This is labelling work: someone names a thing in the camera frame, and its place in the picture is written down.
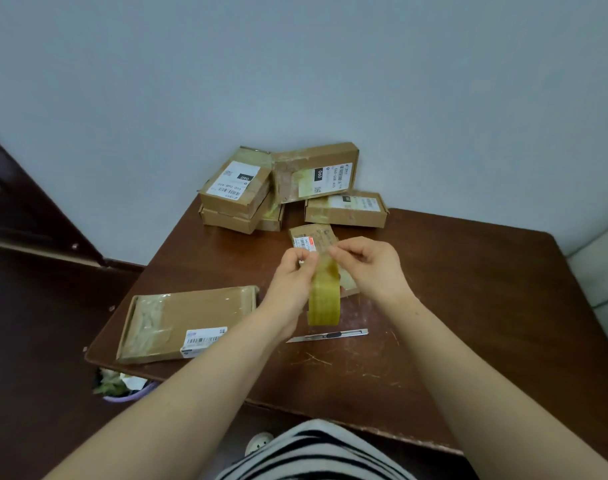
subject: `tape roll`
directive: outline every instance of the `tape roll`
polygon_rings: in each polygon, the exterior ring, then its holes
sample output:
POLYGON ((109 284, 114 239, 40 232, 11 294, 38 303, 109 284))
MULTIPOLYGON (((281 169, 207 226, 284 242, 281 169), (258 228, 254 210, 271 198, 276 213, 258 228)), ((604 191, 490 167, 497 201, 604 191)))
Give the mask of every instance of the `tape roll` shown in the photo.
POLYGON ((319 257, 308 295, 308 325, 339 325, 340 273, 328 255, 319 257))

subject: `person's left hand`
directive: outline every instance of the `person's left hand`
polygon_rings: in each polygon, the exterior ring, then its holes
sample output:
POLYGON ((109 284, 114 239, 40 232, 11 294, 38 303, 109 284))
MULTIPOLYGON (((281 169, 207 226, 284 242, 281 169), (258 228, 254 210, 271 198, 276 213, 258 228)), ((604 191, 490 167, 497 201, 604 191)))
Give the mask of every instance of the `person's left hand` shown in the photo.
POLYGON ((310 282, 315 274, 319 254, 302 248, 291 248, 284 253, 282 263, 273 276, 266 297, 259 310, 281 326, 280 339, 291 337, 298 324, 298 317, 304 308, 310 282))

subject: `forearm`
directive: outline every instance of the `forearm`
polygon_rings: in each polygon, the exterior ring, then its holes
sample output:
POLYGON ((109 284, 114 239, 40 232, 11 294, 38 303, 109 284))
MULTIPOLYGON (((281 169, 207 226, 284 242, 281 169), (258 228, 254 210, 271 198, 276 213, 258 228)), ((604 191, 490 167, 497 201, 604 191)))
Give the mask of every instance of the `forearm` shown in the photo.
POLYGON ((189 479, 219 444, 279 330, 261 307, 153 393, 92 436, 47 477, 189 479))
POLYGON ((412 293, 383 306, 482 479, 608 479, 608 463, 455 336, 412 293))

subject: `brown table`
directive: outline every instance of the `brown table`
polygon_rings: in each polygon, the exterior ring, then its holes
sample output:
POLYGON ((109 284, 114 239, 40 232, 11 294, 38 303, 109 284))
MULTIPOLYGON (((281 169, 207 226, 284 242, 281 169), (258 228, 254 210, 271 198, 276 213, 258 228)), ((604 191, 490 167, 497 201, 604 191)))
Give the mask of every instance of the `brown table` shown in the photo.
MULTIPOLYGON (((126 295, 86 359, 164 380, 186 361, 120 365, 115 353, 135 294, 258 285, 261 296, 303 205, 281 232, 243 235, 204 226, 196 198, 126 295)), ((333 226, 399 252, 417 296, 486 361, 608 458, 608 341, 554 239, 543 232, 391 209, 385 229, 333 226)), ((366 337, 282 344, 248 401, 329 419, 378 435, 458 452, 389 321, 357 294, 341 324, 366 337)), ((318 333, 304 313, 295 335, 318 333)))

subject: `flat cardboard package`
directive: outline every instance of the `flat cardboard package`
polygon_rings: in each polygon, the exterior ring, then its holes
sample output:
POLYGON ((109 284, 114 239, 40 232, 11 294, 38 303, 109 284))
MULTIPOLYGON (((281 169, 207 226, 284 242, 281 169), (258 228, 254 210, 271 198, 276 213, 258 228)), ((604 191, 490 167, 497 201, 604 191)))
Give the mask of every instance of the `flat cardboard package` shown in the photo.
POLYGON ((351 190, 339 195, 308 199, 304 215, 306 222, 384 227, 388 208, 376 192, 351 190))
POLYGON ((339 143, 271 156, 277 202, 288 203, 352 189, 359 149, 352 143, 339 143))
POLYGON ((264 217, 262 217, 260 220, 260 223, 257 225, 257 230, 279 232, 282 230, 282 221, 284 220, 284 210, 286 209, 286 205, 277 203, 275 200, 275 194, 273 192, 270 192, 269 197, 267 198, 270 198, 273 203, 264 214, 264 217))
POLYGON ((256 286, 240 286, 134 296, 117 362, 148 363, 199 355, 255 309, 258 291, 256 286))
MULTIPOLYGON (((323 253, 326 248, 339 242, 328 224, 308 224, 305 226, 293 227, 289 230, 294 248, 304 248, 309 251, 323 253)), ((359 293, 359 288, 355 281, 350 277, 348 271, 340 266, 340 286, 341 297, 359 293)))
POLYGON ((200 190, 205 209, 251 219, 271 185, 271 154, 241 146, 200 190))
POLYGON ((244 217, 231 217, 215 210, 207 209, 204 204, 200 207, 200 216, 202 223, 207 226, 225 227, 226 229, 236 230, 244 234, 252 234, 258 228, 262 218, 271 209, 272 199, 269 196, 264 198, 259 209, 255 211, 255 215, 250 219, 244 217))

